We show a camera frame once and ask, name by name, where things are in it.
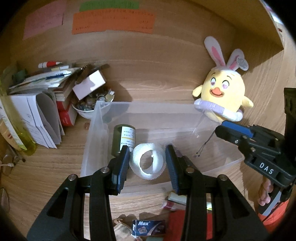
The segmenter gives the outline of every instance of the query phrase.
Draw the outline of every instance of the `plush toy eye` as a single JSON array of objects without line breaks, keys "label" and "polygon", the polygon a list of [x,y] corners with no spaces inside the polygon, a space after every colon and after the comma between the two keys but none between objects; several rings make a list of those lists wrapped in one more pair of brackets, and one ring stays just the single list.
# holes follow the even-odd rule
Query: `plush toy eye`
[{"label": "plush toy eye", "polygon": [[223,89],[227,89],[228,86],[229,86],[229,82],[228,82],[227,80],[224,80],[224,81],[222,82],[222,88],[223,88]]},{"label": "plush toy eye", "polygon": [[211,79],[211,86],[214,86],[215,83],[216,83],[216,79],[215,79],[215,78],[212,78],[212,79]]}]

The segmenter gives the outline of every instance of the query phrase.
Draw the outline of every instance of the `white label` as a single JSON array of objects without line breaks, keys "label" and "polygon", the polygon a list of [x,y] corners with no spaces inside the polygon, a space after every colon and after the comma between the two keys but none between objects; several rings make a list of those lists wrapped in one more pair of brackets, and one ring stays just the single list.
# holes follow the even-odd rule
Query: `white label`
[{"label": "white label", "polygon": [[249,64],[244,58],[237,57],[237,65],[244,71],[248,70],[249,68]]},{"label": "white label", "polygon": [[136,130],[127,126],[123,126],[121,131],[120,150],[126,145],[130,148],[130,152],[133,151],[135,148],[135,139]]},{"label": "white label", "polygon": [[3,119],[7,129],[9,130],[10,134],[12,135],[13,139],[18,144],[18,146],[23,150],[27,150],[27,148],[25,147],[25,145],[23,144],[23,142],[21,141],[21,139],[18,137],[17,133],[15,132],[15,129],[13,128],[10,120],[8,119],[8,116],[4,110],[1,99],[0,99],[0,115],[2,116],[2,119]]}]

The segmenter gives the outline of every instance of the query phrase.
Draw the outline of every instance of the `yellow stripe on label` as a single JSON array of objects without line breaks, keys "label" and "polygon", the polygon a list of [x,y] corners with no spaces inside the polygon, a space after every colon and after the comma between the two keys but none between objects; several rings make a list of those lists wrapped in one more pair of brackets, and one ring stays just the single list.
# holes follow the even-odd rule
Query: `yellow stripe on label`
[{"label": "yellow stripe on label", "polygon": [[129,137],[122,137],[122,139],[129,139],[129,140],[133,140],[133,138],[129,138]]}]

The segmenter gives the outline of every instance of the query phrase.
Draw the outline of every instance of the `translucent plastic container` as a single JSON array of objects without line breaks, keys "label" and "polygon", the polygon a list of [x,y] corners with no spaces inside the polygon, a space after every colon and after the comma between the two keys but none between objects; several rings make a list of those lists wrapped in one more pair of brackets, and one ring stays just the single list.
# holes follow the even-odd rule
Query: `translucent plastic container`
[{"label": "translucent plastic container", "polygon": [[[106,105],[109,110],[102,115],[101,108]],[[85,145],[81,176],[92,175],[107,166],[113,158],[113,129],[118,124],[128,124],[136,128],[136,145],[156,143],[165,148],[166,145],[173,144],[201,172],[216,174],[221,167],[233,165],[244,157],[237,146],[215,134],[205,145],[201,155],[196,156],[196,152],[219,125],[213,120],[214,116],[212,112],[197,110],[193,104],[97,102]],[[144,180],[129,169],[121,193],[130,195],[171,190],[167,168],[154,180]]]}]

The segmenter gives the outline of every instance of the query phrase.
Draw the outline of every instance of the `plush toy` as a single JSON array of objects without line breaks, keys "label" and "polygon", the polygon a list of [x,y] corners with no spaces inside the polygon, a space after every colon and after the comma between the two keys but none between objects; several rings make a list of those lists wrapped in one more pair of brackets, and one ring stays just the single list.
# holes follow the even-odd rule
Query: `plush toy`
[{"label": "plush toy", "polygon": [[244,81],[236,72],[238,68],[242,70],[249,68],[244,59],[244,53],[241,49],[235,49],[225,64],[218,41],[208,36],[204,43],[216,67],[211,69],[203,85],[192,92],[194,97],[198,97],[201,93],[201,98],[194,104],[198,109],[212,110],[220,122],[240,121],[242,119],[240,106],[251,108],[254,106],[253,102],[244,95]]}]

